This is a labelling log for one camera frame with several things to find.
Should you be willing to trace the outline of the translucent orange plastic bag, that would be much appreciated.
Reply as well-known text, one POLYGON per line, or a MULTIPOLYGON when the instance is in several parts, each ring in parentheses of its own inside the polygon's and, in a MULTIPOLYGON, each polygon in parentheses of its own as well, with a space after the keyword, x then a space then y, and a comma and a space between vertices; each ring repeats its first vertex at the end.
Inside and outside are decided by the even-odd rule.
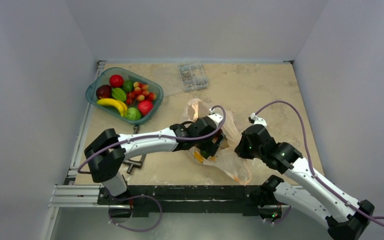
MULTIPOLYGON (((199 98, 189 100, 181 117, 182 122, 195 122, 198 118, 208 115, 213 105, 199 98)), ((209 147, 203 150, 192 147, 189 154, 196 163, 218 168, 235 182, 247 185, 251 182, 252 173, 245 159, 239 158, 234 152, 240 142, 241 134, 234 122, 234 115, 226 110, 226 121, 221 130, 213 138, 209 147)))

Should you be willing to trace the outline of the red yellow fake cherry bunch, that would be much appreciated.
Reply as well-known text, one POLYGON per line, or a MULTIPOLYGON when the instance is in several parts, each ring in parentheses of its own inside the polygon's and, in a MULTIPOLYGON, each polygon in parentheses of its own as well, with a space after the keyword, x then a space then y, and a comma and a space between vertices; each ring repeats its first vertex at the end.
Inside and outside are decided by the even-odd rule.
POLYGON ((127 105, 133 105, 136 102, 142 102, 144 100, 154 101, 157 95, 154 92, 149 91, 149 85, 136 81, 133 83, 133 91, 126 92, 127 99, 125 103, 127 105))

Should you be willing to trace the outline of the green fake custard apple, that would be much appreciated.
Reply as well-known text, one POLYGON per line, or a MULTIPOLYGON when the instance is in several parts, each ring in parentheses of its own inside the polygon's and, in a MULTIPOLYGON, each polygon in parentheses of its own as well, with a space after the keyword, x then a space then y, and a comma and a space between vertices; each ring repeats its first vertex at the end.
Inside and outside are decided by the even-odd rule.
POLYGON ((125 118, 130 121, 138 121, 142 118, 142 114, 136 107, 129 107, 125 112, 125 118))

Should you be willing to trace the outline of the green fake lime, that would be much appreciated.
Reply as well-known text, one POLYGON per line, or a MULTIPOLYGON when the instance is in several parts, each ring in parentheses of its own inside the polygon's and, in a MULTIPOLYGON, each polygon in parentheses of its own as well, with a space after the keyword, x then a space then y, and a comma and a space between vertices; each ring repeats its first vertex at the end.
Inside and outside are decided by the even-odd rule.
POLYGON ((122 85, 122 89, 126 93, 132 92, 134 89, 134 82, 132 80, 125 80, 122 85))

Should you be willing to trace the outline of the green fake mango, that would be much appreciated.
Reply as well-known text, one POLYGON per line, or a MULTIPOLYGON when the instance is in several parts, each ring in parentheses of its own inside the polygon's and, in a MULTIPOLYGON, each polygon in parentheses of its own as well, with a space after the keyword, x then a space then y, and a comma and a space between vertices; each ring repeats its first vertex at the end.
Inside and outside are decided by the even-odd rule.
POLYGON ((111 91, 111 95, 114 99, 118 100, 118 101, 126 101, 127 100, 127 95, 126 93, 119 87, 115 87, 112 89, 111 91))

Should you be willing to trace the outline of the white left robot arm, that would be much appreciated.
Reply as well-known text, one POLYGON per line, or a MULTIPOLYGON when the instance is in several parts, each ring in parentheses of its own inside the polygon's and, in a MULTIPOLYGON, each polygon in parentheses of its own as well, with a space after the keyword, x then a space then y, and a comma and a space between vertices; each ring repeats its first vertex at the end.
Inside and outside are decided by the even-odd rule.
POLYGON ((117 134, 113 128, 103 131, 84 150, 94 183, 104 185, 109 197, 118 205, 126 203, 129 191, 119 169, 125 160, 159 152, 187 151, 210 141, 225 118, 218 113, 199 118, 189 126, 173 124, 159 131, 140 134, 117 134))

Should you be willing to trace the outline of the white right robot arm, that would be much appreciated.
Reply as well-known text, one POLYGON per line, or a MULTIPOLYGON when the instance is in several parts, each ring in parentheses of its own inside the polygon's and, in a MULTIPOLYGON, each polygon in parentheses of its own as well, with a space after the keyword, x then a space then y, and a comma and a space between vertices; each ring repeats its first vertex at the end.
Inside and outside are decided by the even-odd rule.
POLYGON ((294 146, 276 142, 262 124, 254 124, 241 134, 235 153, 243 159, 260 159, 270 169, 300 185, 291 186, 281 177, 271 175, 261 186, 262 206, 275 201, 287 204, 318 221, 334 240, 357 240, 370 221, 374 205, 359 201, 331 182, 317 181, 318 172, 294 146))

